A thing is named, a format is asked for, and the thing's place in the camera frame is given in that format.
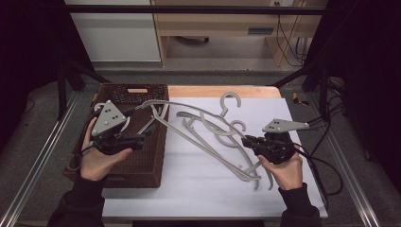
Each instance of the white table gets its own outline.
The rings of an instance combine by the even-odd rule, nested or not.
[[[170,101],[191,104],[212,113],[220,114],[219,97],[227,91],[236,91],[242,100],[237,108],[235,99],[226,99],[229,111],[225,118],[241,120],[247,125],[244,134],[263,136],[262,128],[273,118],[291,120],[287,103],[277,89],[270,87],[169,87]],[[169,123],[183,129],[183,119],[177,111],[188,111],[170,106]],[[238,150],[224,147],[200,122],[195,130],[206,138],[218,152],[231,163],[247,167]],[[296,131],[290,132],[293,142],[300,143]],[[246,148],[253,162],[257,158]],[[321,217],[327,212],[308,165],[304,165],[304,182],[313,205]],[[105,218],[129,219],[263,219],[281,217],[286,209],[277,190],[269,191],[269,181],[263,167],[257,172],[262,176],[260,186],[243,182],[220,161],[195,147],[177,133],[167,130],[166,153],[160,188],[104,189]]]

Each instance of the brown wicker basket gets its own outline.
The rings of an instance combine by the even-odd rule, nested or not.
[[[120,110],[138,106],[146,100],[168,100],[166,85],[160,84],[102,84],[94,104],[110,100]],[[124,134],[135,134],[150,120],[151,108],[139,109],[131,117]],[[156,131],[146,137],[141,150],[135,150],[130,157],[115,165],[110,172],[107,188],[155,188],[162,180],[163,160],[165,157],[166,127],[155,121]],[[73,152],[80,149],[78,143]],[[65,168],[63,175],[71,181],[76,172]]]

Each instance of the forearm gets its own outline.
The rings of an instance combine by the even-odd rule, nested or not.
[[[62,196],[47,226],[99,226],[104,182],[105,179],[93,182],[77,177],[73,189]]]
[[[281,227],[322,226],[319,210],[310,203],[307,195],[306,183],[303,187],[292,190],[280,188],[279,192],[287,206],[281,218]]]

